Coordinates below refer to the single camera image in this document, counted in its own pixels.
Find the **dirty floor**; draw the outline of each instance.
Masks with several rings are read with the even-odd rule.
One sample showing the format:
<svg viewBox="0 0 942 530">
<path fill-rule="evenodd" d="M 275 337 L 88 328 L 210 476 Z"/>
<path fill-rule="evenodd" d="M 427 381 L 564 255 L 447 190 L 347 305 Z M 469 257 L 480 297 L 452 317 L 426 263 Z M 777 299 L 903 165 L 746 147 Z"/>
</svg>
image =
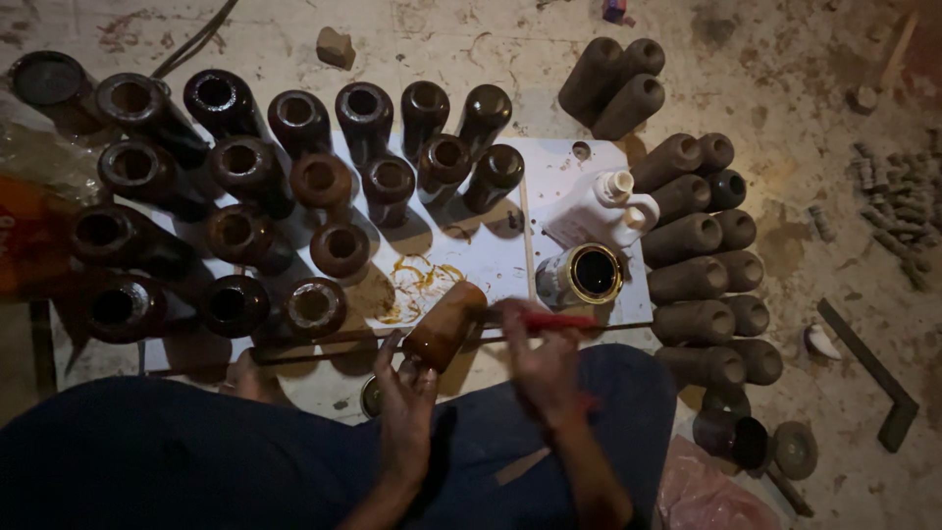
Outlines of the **dirty floor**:
<svg viewBox="0 0 942 530">
<path fill-rule="evenodd" d="M 640 37 L 659 41 L 667 56 L 660 76 L 667 103 L 644 129 L 626 137 L 625 149 L 629 160 L 637 160 L 680 131 L 721 131 L 736 146 L 733 168 L 749 181 L 743 208 L 758 223 L 755 251 L 766 265 L 760 293 L 772 314 L 767 338 L 786 358 L 779 382 L 750 386 L 747 393 L 755 416 L 770 429 L 807 422 L 820 446 L 818 469 L 796 484 L 817 516 L 784 520 L 783 527 L 937 527 L 931 521 L 942 520 L 942 306 L 938 294 L 913 291 L 896 258 L 870 241 L 868 226 L 855 213 L 863 199 L 845 167 L 852 141 L 869 141 L 883 155 L 916 152 L 925 148 L 925 126 L 942 123 L 942 11 L 929 11 L 934 0 L 916 2 L 925 10 L 901 81 L 863 118 L 847 110 L 843 92 L 875 83 L 904 2 L 632 0 L 631 20 L 621 26 L 599 20 L 600 3 L 242 0 L 218 36 L 167 81 L 178 104 L 186 80 L 210 66 L 244 77 L 264 104 L 293 88 L 332 101 L 355 80 L 376 83 L 395 99 L 418 79 L 440 84 L 452 102 L 460 102 L 472 87 L 494 83 L 513 99 L 505 134 L 586 139 L 588 131 L 554 100 L 586 43 L 603 35 L 623 45 Z M 0 0 L 0 64 L 52 48 L 73 55 L 99 79 L 149 73 L 221 4 Z M 357 58 L 351 71 L 317 60 L 315 40 L 324 25 L 352 36 Z M 459 114 L 451 113 L 447 128 Z M 835 242 L 822 242 L 809 224 L 805 210 L 812 204 L 830 218 Z M 942 289 L 939 255 L 932 251 L 936 272 L 929 280 L 936 291 Z M 815 318 L 821 297 L 920 403 L 896 455 L 876 440 L 890 402 L 846 348 L 838 344 L 845 360 L 830 364 L 797 356 L 799 331 Z M 645 329 L 599 340 L 651 352 L 658 346 Z M 445 375 L 443 399 L 506 380 L 503 359 L 499 344 L 460 356 Z M 279 376 L 301 408 L 359 422 L 357 399 L 370 360 L 295 365 Z M 68 374 L 62 373 L 64 363 L 65 356 L 57 360 L 61 388 L 137 373 L 138 353 L 93 345 Z M 695 396 L 679 403 L 678 424 L 692 416 L 687 402 Z"/>
</svg>

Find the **open paint can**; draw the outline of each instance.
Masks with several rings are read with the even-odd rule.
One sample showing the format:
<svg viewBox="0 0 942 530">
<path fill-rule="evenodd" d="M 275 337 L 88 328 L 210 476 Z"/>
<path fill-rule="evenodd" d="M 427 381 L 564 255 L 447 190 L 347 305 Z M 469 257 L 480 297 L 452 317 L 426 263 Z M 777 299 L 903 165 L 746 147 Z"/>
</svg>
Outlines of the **open paint can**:
<svg viewBox="0 0 942 530">
<path fill-rule="evenodd" d="M 618 257 L 600 243 L 585 243 L 544 260 L 536 270 L 536 291 L 554 308 L 606 304 L 622 291 L 625 274 Z"/>
</svg>

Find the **stone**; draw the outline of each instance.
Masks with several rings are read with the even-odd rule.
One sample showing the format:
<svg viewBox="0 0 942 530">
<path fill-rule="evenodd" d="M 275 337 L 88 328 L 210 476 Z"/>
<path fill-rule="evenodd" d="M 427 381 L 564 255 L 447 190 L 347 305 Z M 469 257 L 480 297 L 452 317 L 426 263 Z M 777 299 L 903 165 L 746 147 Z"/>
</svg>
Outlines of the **stone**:
<svg viewBox="0 0 942 530">
<path fill-rule="evenodd" d="M 353 68 L 356 50 L 350 42 L 350 35 L 341 35 L 325 25 L 317 35 L 317 58 L 344 70 Z"/>
</svg>

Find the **white plastic bottle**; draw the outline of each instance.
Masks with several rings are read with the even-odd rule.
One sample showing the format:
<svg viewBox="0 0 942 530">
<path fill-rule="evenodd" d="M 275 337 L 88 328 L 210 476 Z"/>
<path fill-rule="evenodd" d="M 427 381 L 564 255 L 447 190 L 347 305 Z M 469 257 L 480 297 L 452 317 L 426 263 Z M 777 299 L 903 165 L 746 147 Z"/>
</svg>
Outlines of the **white plastic bottle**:
<svg viewBox="0 0 942 530">
<path fill-rule="evenodd" d="M 587 174 L 558 201 L 543 230 L 567 248 L 586 242 L 626 248 L 654 228 L 660 216 L 651 195 L 631 193 L 634 185 L 627 171 Z"/>
</svg>

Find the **person's leg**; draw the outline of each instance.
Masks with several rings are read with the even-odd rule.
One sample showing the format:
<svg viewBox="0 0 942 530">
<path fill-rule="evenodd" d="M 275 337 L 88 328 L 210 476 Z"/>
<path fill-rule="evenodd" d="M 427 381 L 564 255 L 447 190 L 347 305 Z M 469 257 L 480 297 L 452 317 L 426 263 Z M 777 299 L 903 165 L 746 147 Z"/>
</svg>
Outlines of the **person's leg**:
<svg viewBox="0 0 942 530">
<path fill-rule="evenodd" d="M 67 390 L 0 430 L 11 527 L 332 528 L 375 470 L 352 427 L 144 377 Z"/>
</svg>

